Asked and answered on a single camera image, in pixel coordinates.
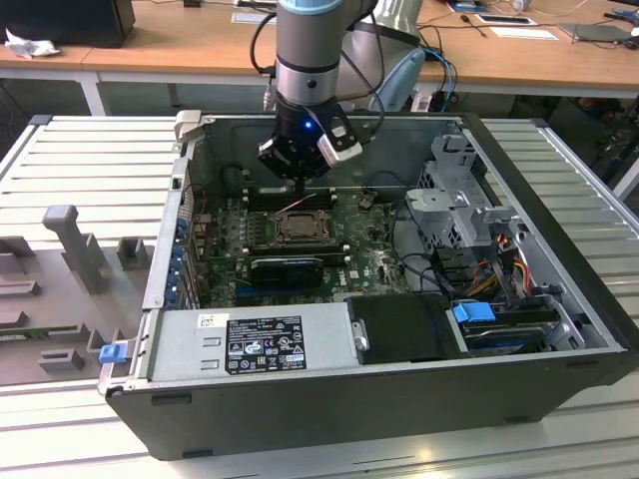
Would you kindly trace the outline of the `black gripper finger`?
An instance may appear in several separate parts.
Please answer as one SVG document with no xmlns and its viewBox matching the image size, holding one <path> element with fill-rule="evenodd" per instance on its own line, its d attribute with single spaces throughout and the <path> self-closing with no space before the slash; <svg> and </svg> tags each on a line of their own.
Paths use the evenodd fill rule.
<svg viewBox="0 0 639 479">
<path fill-rule="evenodd" d="M 302 162 L 292 140 L 269 139 L 259 145 L 258 158 L 281 180 L 291 181 L 294 191 L 303 191 Z"/>
<path fill-rule="evenodd" d="M 329 165 L 321 153 L 304 153 L 301 159 L 301 191 L 306 189 L 308 181 L 322 177 L 328 170 Z"/>
</svg>

